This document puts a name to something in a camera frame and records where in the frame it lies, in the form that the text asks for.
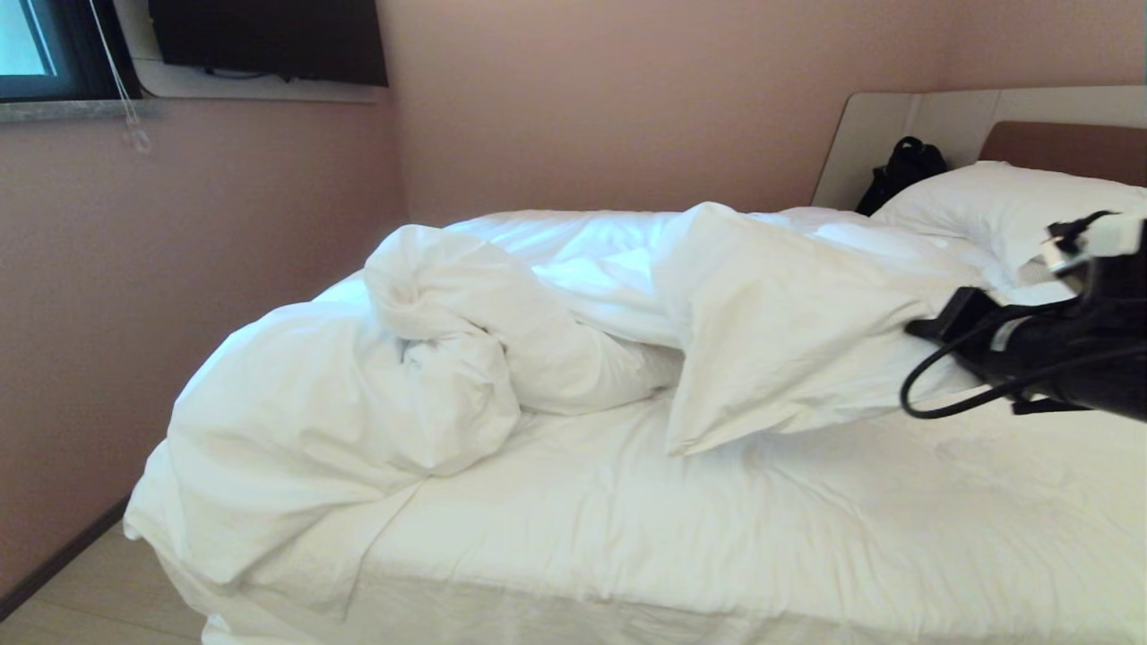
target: brown headboard panel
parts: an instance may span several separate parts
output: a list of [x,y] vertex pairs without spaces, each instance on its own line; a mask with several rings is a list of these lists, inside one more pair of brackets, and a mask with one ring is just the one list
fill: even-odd
[[1147,130],[1004,121],[992,127],[980,158],[1147,186]]

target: window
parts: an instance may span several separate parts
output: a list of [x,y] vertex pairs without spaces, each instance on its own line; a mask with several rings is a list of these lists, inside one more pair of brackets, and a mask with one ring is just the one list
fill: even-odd
[[139,98],[111,0],[0,0],[0,102],[119,98],[100,28]]

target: baseboard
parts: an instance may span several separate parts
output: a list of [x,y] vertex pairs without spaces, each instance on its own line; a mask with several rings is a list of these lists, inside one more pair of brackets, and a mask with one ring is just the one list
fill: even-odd
[[29,598],[36,596],[36,592],[40,590],[41,586],[48,583],[49,580],[55,577],[64,567],[67,567],[72,560],[75,560],[85,549],[92,545],[100,536],[108,533],[108,530],[116,526],[116,522],[124,518],[124,512],[127,510],[127,500],[130,497],[125,497],[116,503],[115,506],[108,508],[108,511],[100,515],[97,520],[92,522],[86,529],[80,531],[71,542],[64,545],[63,549],[56,551],[56,553],[48,558],[47,562],[40,565],[34,572],[28,575],[24,580],[16,584],[8,595],[0,598],[0,622],[11,615],[21,605],[28,601]]

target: mattress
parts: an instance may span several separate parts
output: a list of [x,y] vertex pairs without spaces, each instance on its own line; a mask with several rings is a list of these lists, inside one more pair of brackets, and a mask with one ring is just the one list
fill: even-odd
[[668,410],[530,415],[500,453],[423,482],[397,502],[345,620],[171,573],[214,614],[216,645],[1145,637],[1147,436],[1132,421],[996,404],[674,459]]

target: glass pane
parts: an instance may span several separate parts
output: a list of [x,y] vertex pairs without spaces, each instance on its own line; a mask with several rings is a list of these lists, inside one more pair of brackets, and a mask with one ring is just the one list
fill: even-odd
[[37,47],[44,42],[42,34],[34,23],[29,24],[22,5],[21,0],[0,0],[0,76],[52,73]]

